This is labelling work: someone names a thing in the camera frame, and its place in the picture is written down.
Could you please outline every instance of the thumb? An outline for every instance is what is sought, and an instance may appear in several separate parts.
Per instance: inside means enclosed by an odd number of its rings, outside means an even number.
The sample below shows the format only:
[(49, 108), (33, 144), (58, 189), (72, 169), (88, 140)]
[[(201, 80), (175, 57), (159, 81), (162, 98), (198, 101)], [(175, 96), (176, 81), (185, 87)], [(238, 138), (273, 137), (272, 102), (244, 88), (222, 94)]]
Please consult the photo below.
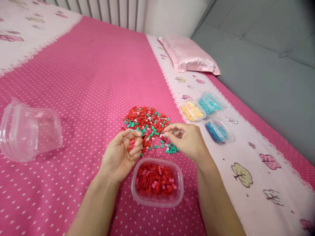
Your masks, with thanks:
[(131, 129), (126, 129), (124, 131), (119, 132), (116, 137), (113, 138), (112, 142), (114, 144), (120, 144), (120, 142), (128, 136), (128, 134), (130, 133)]
[(175, 137), (172, 133), (166, 132), (164, 133), (165, 137), (168, 138), (175, 146), (179, 146), (181, 140), (177, 137)]

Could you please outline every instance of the forearm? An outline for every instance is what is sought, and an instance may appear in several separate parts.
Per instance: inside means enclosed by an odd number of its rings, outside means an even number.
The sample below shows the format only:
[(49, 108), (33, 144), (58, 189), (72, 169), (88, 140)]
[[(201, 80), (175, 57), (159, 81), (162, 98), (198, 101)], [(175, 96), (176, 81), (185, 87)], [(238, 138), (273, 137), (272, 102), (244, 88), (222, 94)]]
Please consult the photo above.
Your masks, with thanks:
[(118, 183), (98, 173), (87, 189), (67, 236), (107, 235), (118, 188)]
[(245, 236), (243, 226), (212, 158), (197, 164), (198, 194), (207, 235)]

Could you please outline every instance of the gray headboard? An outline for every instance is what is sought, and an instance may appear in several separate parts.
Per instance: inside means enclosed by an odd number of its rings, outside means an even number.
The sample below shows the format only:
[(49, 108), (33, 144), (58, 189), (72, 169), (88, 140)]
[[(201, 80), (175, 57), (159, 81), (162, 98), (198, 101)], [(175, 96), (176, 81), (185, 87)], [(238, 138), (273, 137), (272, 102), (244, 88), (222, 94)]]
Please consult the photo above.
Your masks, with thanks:
[(312, 1), (212, 0), (192, 39), (218, 79), (315, 165)]

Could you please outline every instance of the container of blue bricks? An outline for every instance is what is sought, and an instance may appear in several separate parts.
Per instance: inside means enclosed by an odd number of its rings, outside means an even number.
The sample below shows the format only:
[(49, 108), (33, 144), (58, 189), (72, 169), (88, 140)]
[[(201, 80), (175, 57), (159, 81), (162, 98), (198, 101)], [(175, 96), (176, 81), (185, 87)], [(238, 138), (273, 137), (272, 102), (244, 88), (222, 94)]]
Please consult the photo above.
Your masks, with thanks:
[(231, 130), (220, 118), (210, 117), (209, 122), (205, 123), (205, 126), (211, 138), (216, 143), (224, 144), (235, 141), (235, 137)]
[(211, 92), (202, 92), (198, 102), (207, 113), (207, 116), (214, 115), (217, 111), (223, 111), (226, 108), (224, 102)]

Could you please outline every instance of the left hand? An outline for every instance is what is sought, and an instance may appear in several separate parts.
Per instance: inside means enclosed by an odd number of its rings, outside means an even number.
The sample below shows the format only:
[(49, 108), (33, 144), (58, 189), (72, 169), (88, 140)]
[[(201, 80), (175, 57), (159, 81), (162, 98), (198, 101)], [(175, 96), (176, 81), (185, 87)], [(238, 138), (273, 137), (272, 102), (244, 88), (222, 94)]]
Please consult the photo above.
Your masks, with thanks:
[[(108, 180), (120, 184), (128, 175), (131, 168), (141, 156), (142, 134), (140, 131), (130, 132), (126, 129), (120, 132), (109, 143), (102, 159), (99, 174), (105, 175)], [(128, 152), (129, 142), (135, 139), (135, 147)]]

